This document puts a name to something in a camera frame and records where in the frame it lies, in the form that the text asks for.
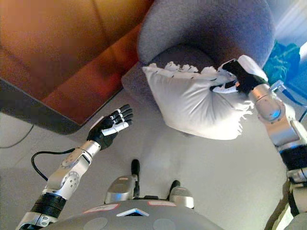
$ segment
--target pillow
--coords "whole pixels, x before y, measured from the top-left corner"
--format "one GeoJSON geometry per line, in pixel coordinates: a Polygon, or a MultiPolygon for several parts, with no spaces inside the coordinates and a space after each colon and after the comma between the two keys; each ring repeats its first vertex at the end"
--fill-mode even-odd
{"type": "Polygon", "coordinates": [[[204,138],[231,140],[242,132],[240,119],[252,114],[253,103],[243,93],[216,93],[210,87],[235,80],[219,68],[201,73],[189,65],[169,62],[164,69],[155,63],[143,72],[166,125],[204,138]]]}

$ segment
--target robot finger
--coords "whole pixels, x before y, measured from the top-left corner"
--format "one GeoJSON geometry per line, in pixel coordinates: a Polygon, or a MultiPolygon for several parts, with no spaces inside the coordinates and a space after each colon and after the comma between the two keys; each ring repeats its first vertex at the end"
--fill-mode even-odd
{"type": "Polygon", "coordinates": [[[118,115],[120,115],[121,113],[125,112],[128,109],[130,109],[130,105],[126,104],[126,105],[120,107],[119,109],[115,110],[113,113],[111,113],[110,118],[112,120],[114,120],[118,115]]]}
{"type": "Polygon", "coordinates": [[[119,131],[121,131],[125,128],[128,128],[130,125],[132,125],[131,120],[124,121],[124,122],[119,123],[118,125],[113,125],[111,128],[102,130],[102,134],[104,136],[108,136],[108,135],[111,135],[111,134],[114,134],[114,133],[118,133],[119,131]]]}
{"type": "Polygon", "coordinates": [[[116,122],[116,125],[118,125],[118,124],[121,123],[121,122],[125,122],[125,121],[127,121],[127,120],[131,120],[131,118],[133,118],[133,114],[129,114],[129,115],[123,117],[123,118],[120,118],[120,119],[116,122]]]}
{"type": "Polygon", "coordinates": [[[113,123],[117,124],[118,122],[120,122],[123,118],[125,118],[126,116],[129,116],[132,114],[132,109],[128,109],[125,112],[123,112],[122,114],[119,114],[115,119],[113,119],[113,123]]]}

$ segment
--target black cord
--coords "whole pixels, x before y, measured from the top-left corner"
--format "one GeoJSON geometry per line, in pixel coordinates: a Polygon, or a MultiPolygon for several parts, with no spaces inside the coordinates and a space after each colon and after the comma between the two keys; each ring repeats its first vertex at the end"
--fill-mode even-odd
{"type": "Polygon", "coordinates": [[[305,110],[305,112],[301,115],[301,118],[298,120],[299,122],[302,122],[304,120],[304,118],[307,115],[307,109],[305,110]]]}
{"type": "Polygon", "coordinates": [[[9,146],[4,146],[4,147],[0,146],[0,149],[9,149],[11,147],[14,147],[15,145],[18,145],[20,142],[22,142],[29,135],[29,133],[32,131],[33,127],[34,127],[34,125],[32,125],[30,130],[26,133],[26,135],[23,138],[21,138],[19,141],[17,141],[15,144],[12,144],[12,145],[9,145],[9,146]]]}
{"type": "Polygon", "coordinates": [[[41,176],[43,177],[46,181],[48,180],[48,178],[37,168],[37,166],[35,165],[35,162],[34,162],[34,158],[39,155],[39,154],[55,154],[55,155],[60,155],[60,154],[66,154],[66,153],[70,153],[72,151],[74,151],[75,149],[70,149],[70,150],[67,150],[67,151],[64,151],[64,152],[51,152],[51,151],[41,151],[41,152],[37,152],[36,154],[34,154],[31,158],[31,164],[32,164],[32,167],[34,168],[34,170],[41,176]]]}

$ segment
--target floor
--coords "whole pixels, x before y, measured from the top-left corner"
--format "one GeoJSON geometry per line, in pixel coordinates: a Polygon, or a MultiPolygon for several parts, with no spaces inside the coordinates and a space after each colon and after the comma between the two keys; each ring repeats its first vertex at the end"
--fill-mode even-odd
{"type": "MultiPolygon", "coordinates": [[[[0,149],[1,229],[14,229],[45,186],[31,167],[31,156],[40,150],[62,151],[81,145],[100,116],[126,103],[134,109],[134,125],[95,156],[61,219],[102,203],[108,186],[118,176],[129,174],[130,162],[137,158],[142,196],[165,198],[172,181],[178,179],[194,195],[195,210],[225,230],[265,229],[283,197],[286,177],[282,160],[256,115],[242,122],[243,134],[235,140],[188,138],[167,127],[159,113],[138,104],[124,90],[72,135],[35,126],[19,145],[0,149]]],[[[37,157],[36,162],[50,175],[62,159],[47,155],[37,157]]]]}

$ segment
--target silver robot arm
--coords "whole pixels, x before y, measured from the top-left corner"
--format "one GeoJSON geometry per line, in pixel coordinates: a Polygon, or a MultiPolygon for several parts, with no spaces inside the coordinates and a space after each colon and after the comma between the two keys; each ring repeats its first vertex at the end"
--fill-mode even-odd
{"type": "Polygon", "coordinates": [[[132,124],[132,117],[132,109],[125,105],[99,119],[90,129],[87,141],[70,153],[49,177],[42,195],[31,211],[25,214],[16,230],[36,230],[56,222],[95,154],[108,148],[118,132],[132,124]]]}
{"type": "Polygon", "coordinates": [[[265,73],[250,57],[243,55],[221,68],[236,76],[236,89],[255,104],[259,120],[287,166],[293,188],[289,193],[291,213],[307,212],[307,132],[295,119],[294,109],[270,89],[265,73]]]}

